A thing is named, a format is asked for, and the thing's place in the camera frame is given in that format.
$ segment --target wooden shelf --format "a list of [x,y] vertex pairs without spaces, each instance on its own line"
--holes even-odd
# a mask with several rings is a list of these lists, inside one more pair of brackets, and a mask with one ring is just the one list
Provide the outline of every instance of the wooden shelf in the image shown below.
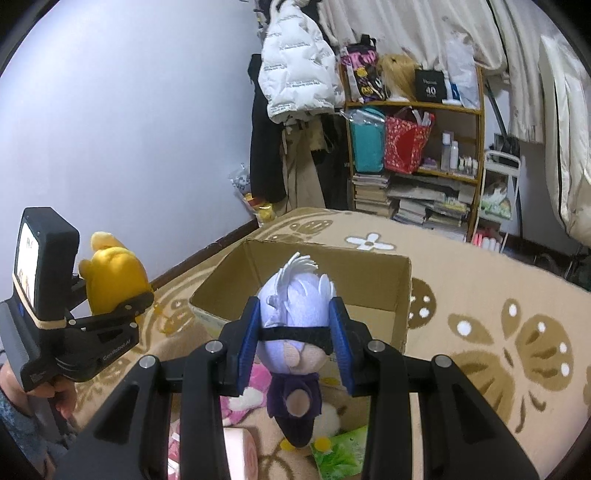
[[473,185],[478,185],[478,179],[473,179],[471,177],[463,176],[463,175],[456,175],[454,173],[449,173],[449,172],[441,171],[441,170],[431,170],[430,168],[420,167],[417,170],[417,173],[421,173],[424,175],[432,175],[434,177],[441,177],[444,179],[462,181],[464,183],[471,183]]
[[495,222],[495,223],[499,223],[499,224],[503,223],[503,222],[510,222],[511,221],[510,218],[505,218],[500,215],[494,215],[493,213],[486,213],[484,210],[479,210],[478,216],[480,218],[483,218],[484,220],[488,220],[490,222]]
[[450,112],[468,113],[469,115],[482,115],[482,110],[474,110],[472,108],[464,108],[459,105],[445,105],[444,103],[426,103],[426,102],[392,102],[390,100],[374,101],[367,103],[359,102],[345,102],[345,106],[349,108],[357,108],[361,106],[411,106],[413,108],[423,108],[427,110],[448,110]]

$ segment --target plush doll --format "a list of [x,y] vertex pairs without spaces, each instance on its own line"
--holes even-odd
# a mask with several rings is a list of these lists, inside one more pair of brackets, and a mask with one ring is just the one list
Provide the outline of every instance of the plush doll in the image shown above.
[[96,232],[90,246],[94,255],[91,260],[81,260],[78,271],[86,280],[93,315],[110,313],[125,300],[152,291],[144,266],[113,235]]
[[332,352],[329,302],[335,286],[317,269],[298,252],[258,294],[262,331],[256,353],[271,372],[267,412],[297,448],[312,438],[322,410],[318,371]]
[[267,391],[271,384],[271,374],[262,364],[253,364],[251,379],[244,393],[239,397],[220,397],[222,422],[225,427],[240,422],[248,412],[267,406]]

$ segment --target human hand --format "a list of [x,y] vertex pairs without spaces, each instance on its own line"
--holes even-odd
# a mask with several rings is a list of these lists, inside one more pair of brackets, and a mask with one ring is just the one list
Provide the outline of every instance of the human hand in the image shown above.
[[62,417],[68,419],[72,416],[76,407],[76,389],[74,382],[56,377],[53,381],[39,385],[30,392],[25,392],[10,367],[6,362],[0,369],[0,388],[10,402],[25,415],[32,416],[33,411],[29,406],[28,397],[56,398],[56,410]]

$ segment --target teal bag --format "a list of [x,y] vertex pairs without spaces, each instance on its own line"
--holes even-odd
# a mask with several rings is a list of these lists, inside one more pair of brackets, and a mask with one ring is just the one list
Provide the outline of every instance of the teal bag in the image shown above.
[[[382,112],[375,108],[364,107],[362,110],[380,118],[386,118]],[[382,171],[384,168],[386,124],[378,126],[351,123],[350,126],[355,170],[363,173]]]

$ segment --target cardboard box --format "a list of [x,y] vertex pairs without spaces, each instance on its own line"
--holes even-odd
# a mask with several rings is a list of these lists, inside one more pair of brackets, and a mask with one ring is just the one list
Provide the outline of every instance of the cardboard box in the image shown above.
[[[368,325],[372,336],[401,352],[410,308],[411,264],[407,257],[317,244],[247,239],[216,267],[191,297],[191,308],[214,338],[240,318],[248,297],[300,252],[318,263],[342,297],[349,316]],[[344,388],[334,354],[320,371],[323,384]]]

